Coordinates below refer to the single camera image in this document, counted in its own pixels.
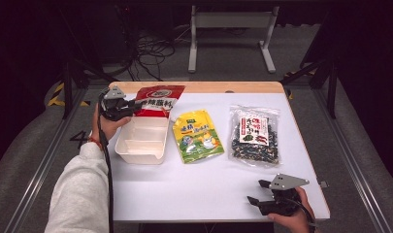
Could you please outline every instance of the red snack bag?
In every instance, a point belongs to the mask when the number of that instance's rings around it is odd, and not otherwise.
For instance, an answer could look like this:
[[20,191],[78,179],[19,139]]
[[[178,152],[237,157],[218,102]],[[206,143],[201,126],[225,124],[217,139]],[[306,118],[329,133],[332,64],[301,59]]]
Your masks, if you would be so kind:
[[184,85],[156,85],[143,87],[136,95],[136,102],[142,102],[142,108],[135,112],[137,117],[169,117],[170,110],[179,100]]

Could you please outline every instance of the table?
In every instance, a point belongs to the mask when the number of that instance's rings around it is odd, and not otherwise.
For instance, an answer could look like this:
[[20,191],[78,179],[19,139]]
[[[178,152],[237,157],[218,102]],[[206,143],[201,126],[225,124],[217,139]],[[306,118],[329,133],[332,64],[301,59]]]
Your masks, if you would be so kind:
[[[108,146],[111,155],[114,220],[127,222],[243,222],[269,221],[250,205],[247,196],[271,201],[272,192],[258,181],[277,173],[307,179],[304,185],[317,219],[330,218],[321,187],[296,125],[284,89],[277,82],[116,82],[127,98],[143,86],[183,84],[186,89],[174,108],[205,108],[225,153],[193,164],[183,164],[172,133],[167,135],[161,165],[128,164],[115,153],[117,133]],[[280,109],[277,168],[250,167],[230,160],[230,104]]]

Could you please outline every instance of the white table surface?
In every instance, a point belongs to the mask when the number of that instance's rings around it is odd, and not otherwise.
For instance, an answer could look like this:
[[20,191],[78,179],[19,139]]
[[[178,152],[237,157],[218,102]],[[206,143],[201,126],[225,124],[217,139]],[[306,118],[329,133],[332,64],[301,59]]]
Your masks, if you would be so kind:
[[[135,94],[126,94],[132,99]],[[228,158],[233,104],[280,110],[278,151],[280,165],[251,167]],[[115,153],[118,132],[108,146],[114,178],[114,220],[131,222],[269,221],[247,196],[271,201],[272,191],[258,181],[272,181],[277,173],[310,181],[304,185],[316,219],[330,218],[308,152],[284,93],[184,93],[174,112],[206,109],[225,153],[183,164],[172,132],[160,165],[126,163]]]

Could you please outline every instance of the human hand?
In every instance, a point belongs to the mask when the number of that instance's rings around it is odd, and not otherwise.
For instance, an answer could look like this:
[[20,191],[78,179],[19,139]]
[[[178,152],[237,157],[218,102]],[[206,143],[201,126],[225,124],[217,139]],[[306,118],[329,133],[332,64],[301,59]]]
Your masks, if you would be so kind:
[[[96,104],[96,109],[94,111],[93,119],[92,119],[92,134],[90,135],[90,137],[96,142],[100,142],[99,127],[97,125],[98,115],[99,115],[99,106],[98,104]],[[128,122],[130,122],[131,119],[132,119],[131,116],[127,116],[118,121],[111,121],[109,119],[104,118],[103,116],[100,116],[100,126],[102,128],[102,131],[105,133],[106,139],[109,141],[115,135],[118,127],[127,124]]]
[[[306,192],[304,189],[301,187],[295,187],[296,191],[299,194],[299,197],[301,199],[302,205],[311,213],[311,217],[314,219],[314,213],[313,209],[311,208],[311,205],[308,202],[308,196],[306,195]],[[273,220],[274,222],[283,225],[287,228],[292,233],[309,233],[309,225],[308,225],[308,219],[306,218],[305,213],[303,210],[298,210],[295,212],[292,216],[281,216],[278,214],[268,214],[268,218]]]

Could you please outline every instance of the yellow snack bag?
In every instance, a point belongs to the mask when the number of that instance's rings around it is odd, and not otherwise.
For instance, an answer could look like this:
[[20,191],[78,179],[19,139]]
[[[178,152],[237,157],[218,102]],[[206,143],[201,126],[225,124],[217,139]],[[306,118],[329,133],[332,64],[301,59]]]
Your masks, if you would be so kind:
[[206,110],[181,114],[173,125],[173,132],[183,163],[224,153]]

